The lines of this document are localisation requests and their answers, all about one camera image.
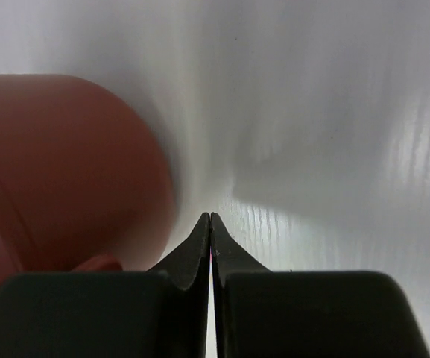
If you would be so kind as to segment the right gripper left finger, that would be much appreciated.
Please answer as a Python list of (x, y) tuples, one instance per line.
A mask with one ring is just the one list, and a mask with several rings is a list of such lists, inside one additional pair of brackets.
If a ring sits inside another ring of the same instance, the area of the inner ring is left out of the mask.
[(210, 217), (153, 268), (27, 273), (0, 287), (0, 357), (203, 357)]

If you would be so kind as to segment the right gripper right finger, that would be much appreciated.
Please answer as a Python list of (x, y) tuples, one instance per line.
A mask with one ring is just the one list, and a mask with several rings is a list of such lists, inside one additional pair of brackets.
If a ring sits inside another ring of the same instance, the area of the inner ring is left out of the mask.
[(211, 215), (220, 357), (428, 357), (400, 285), (379, 271), (271, 271)]

